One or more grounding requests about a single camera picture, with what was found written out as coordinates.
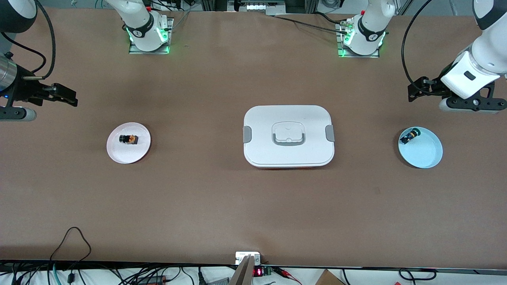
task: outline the green led light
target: green led light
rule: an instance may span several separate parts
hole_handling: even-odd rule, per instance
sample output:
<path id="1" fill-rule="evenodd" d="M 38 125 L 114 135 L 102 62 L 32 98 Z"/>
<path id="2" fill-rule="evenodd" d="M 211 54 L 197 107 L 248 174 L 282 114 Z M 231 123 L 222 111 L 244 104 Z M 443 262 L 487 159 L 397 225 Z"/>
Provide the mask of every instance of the green led light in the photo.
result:
<path id="1" fill-rule="evenodd" d="M 164 30 L 161 30 L 159 28 L 156 29 L 157 33 L 159 34 L 160 40 L 165 42 L 167 41 L 167 32 Z"/>
<path id="2" fill-rule="evenodd" d="M 127 30 L 128 37 L 130 38 L 131 42 L 134 42 L 134 39 L 132 38 L 132 35 L 130 34 L 129 30 Z"/>

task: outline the light blue plate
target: light blue plate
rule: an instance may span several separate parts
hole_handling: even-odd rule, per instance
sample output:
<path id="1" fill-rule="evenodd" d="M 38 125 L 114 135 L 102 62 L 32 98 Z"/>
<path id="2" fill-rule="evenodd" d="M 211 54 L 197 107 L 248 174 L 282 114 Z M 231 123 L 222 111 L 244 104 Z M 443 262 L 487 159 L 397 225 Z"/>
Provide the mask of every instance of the light blue plate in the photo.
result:
<path id="1" fill-rule="evenodd" d="M 413 138 L 406 145 L 398 140 L 398 150 L 403 159 L 418 168 L 432 168 L 442 159 L 444 149 L 437 135 L 423 127 L 410 127 L 402 132 L 400 138 L 407 135 L 413 128 L 418 128 L 421 134 Z"/>

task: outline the white floor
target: white floor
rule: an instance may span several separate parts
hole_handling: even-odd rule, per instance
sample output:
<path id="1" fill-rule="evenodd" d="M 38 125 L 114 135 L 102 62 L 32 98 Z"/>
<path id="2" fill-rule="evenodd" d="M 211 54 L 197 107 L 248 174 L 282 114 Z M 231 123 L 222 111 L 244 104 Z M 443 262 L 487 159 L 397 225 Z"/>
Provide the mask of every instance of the white floor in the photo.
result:
<path id="1" fill-rule="evenodd" d="M 315 285 L 323 269 L 313 268 L 284 268 L 292 276 L 297 278 L 303 285 Z M 135 269 L 122 269 L 120 270 L 123 277 L 127 277 L 136 273 L 138 270 Z M 342 271 L 340 269 L 330 270 L 337 278 L 345 283 Z M 186 267 L 187 272 L 193 279 L 194 285 L 199 284 L 197 276 L 197 267 Z M 58 271 L 58 276 L 63 285 L 67 284 L 67 276 L 69 271 L 62 272 Z M 73 285 L 83 285 L 83 282 L 79 278 L 77 271 L 76 280 L 72 283 Z M 81 270 L 83 279 L 86 285 L 118 285 L 120 280 L 108 270 L 104 269 L 91 269 Z M 167 279 L 173 278 L 178 273 L 178 268 L 169 268 L 165 271 L 164 275 Z M 203 267 L 202 273 L 207 283 L 218 281 L 223 278 L 230 278 L 234 274 L 234 270 L 228 267 Z M 394 285 L 399 282 L 401 285 L 413 285 L 411 281 L 403 280 L 399 277 L 397 271 L 378 271 L 378 270 L 346 270 L 347 278 L 350 285 Z M 414 272 L 416 278 L 427 278 L 432 273 Z M 0 284 L 10 284 L 12 280 L 12 274 L 0 276 Z M 57 285 L 52 272 L 50 272 L 51 285 Z M 295 281 L 282 278 L 276 274 L 263 277 L 253 278 L 253 285 L 266 285 L 268 283 L 275 282 L 274 285 L 298 285 Z M 47 273 L 38 272 L 30 281 L 32 285 L 48 285 Z M 178 277 L 166 283 L 168 285 L 192 285 L 192 281 L 188 276 L 180 273 Z M 507 276 L 498 275 L 482 275 L 482 274 L 458 274 L 458 273 L 438 273 L 437 277 L 431 281 L 417 281 L 417 285 L 501 285 L 507 284 Z"/>

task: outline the metal base plate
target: metal base plate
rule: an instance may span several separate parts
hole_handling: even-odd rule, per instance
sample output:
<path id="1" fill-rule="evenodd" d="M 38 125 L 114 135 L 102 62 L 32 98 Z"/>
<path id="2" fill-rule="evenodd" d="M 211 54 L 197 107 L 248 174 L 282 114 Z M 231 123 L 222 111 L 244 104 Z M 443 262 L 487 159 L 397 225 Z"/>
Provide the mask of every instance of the metal base plate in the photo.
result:
<path id="1" fill-rule="evenodd" d="M 154 51 L 142 51 L 138 49 L 134 42 L 130 42 L 130 46 L 128 49 L 129 54 L 168 54 L 171 48 L 171 38 L 172 38 L 172 25 L 174 23 L 174 18 L 167 18 L 167 24 L 162 23 L 162 29 L 168 28 L 169 31 L 162 32 L 163 35 L 167 35 L 167 41 L 163 43 L 158 49 Z"/>
<path id="2" fill-rule="evenodd" d="M 340 31 L 347 31 L 347 29 L 344 29 L 342 25 L 335 24 L 335 29 Z M 346 37 L 346 34 L 336 33 L 336 41 L 338 43 L 338 55 L 340 57 L 363 57 L 363 58 L 378 58 L 380 57 L 379 49 L 369 55 L 360 55 L 353 52 L 349 47 L 345 46 L 343 44 L 344 38 Z"/>
<path id="3" fill-rule="evenodd" d="M 243 258 L 248 255 L 253 255 L 255 257 L 255 265 L 261 264 L 261 254 L 258 252 L 236 252 L 236 265 L 239 265 Z"/>

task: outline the black connector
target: black connector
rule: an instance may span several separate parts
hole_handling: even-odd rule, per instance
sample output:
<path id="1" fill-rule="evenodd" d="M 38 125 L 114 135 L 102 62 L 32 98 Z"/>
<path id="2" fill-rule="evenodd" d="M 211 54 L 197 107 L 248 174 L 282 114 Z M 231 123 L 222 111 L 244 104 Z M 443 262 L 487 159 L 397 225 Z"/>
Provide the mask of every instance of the black connector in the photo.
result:
<path id="1" fill-rule="evenodd" d="M 141 277 L 137 280 L 136 285 L 164 285 L 165 276 Z"/>
<path id="2" fill-rule="evenodd" d="M 287 275 L 284 274 L 284 270 L 281 269 L 280 267 L 271 267 L 271 269 L 273 269 L 273 272 L 275 272 L 276 274 L 282 276 L 283 278 L 287 278 L 287 279 L 290 279 Z"/>
<path id="3" fill-rule="evenodd" d="M 201 267 L 199 267 L 199 285 L 207 285 L 206 280 L 204 280 L 204 276 L 202 276 Z"/>
<path id="4" fill-rule="evenodd" d="M 69 273 L 69 275 L 67 276 L 67 283 L 71 284 L 72 282 L 74 282 L 74 279 L 75 279 L 74 273 Z"/>

